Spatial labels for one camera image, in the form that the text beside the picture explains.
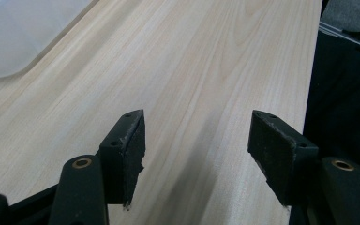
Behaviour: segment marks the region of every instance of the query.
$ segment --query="wooden table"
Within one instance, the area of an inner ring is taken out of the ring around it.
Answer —
[[[111,224],[287,224],[248,153],[254,109],[302,131],[321,1],[100,0],[29,72],[0,79],[9,203],[144,109],[145,170]]]

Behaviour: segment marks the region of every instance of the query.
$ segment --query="light wood grain surface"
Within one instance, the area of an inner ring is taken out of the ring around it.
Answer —
[[[16,203],[144,109],[145,170],[111,224],[287,224],[248,153],[254,109],[302,131],[321,1],[100,0],[0,79],[0,193]]]

